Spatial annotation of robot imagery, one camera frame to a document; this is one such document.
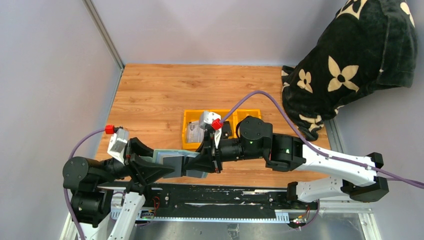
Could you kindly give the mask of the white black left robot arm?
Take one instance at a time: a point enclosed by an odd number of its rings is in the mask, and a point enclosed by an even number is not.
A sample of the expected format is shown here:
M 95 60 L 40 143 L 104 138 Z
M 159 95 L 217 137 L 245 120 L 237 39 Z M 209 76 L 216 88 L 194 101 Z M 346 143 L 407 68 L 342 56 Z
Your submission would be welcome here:
M 120 144 L 117 156 L 107 160 L 71 155 L 62 169 L 66 205 L 79 240 L 127 240 L 142 207 L 153 201 L 150 184 L 174 172 L 174 167 L 150 161 L 153 149 L 134 137 Z M 130 177 L 121 212 L 111 232 L 112 189 L 100 185 Z

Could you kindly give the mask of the mint green leather card holder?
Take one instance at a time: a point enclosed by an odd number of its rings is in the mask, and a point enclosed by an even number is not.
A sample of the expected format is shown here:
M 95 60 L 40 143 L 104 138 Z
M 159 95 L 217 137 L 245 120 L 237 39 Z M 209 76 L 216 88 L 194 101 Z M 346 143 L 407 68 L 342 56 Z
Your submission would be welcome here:
M 198 152 L 189 150 L 155 149 L 153 151 L 152 159 L 156 164 L 174 168 L 174 172 L 163 176 L 163 179 L 180 178 L 184 176 L 204 179 L 208 175 L 207 172 L 199 170 L 183 170 L 184 164 L 188 163 L 189 160 L 193 160 L 198 155 Z

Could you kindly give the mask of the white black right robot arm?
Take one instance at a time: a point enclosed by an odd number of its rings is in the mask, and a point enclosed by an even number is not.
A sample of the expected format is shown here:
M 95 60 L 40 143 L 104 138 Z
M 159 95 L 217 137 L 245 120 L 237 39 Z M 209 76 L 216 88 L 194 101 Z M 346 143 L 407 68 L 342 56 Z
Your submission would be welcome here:
M 186 157 L 181 172 L 219 173 L 224 162 L 263 159 L 277 172 L 311 171 L 326 174 L 313 181 L 287 185 L 286 204 L 298 209 L 304 203 L 332 197 L 357 202 L 377 202 L 389 192 L 388 180 L 377 175 L 384 162 L 381 154 L 352 156 L 304 143 L 299 137 L 273 133 L 273 126 L 247 116 L 235 128 L 235 137 L 215 141 L 216 130 L 207 125 L 195 157 Z

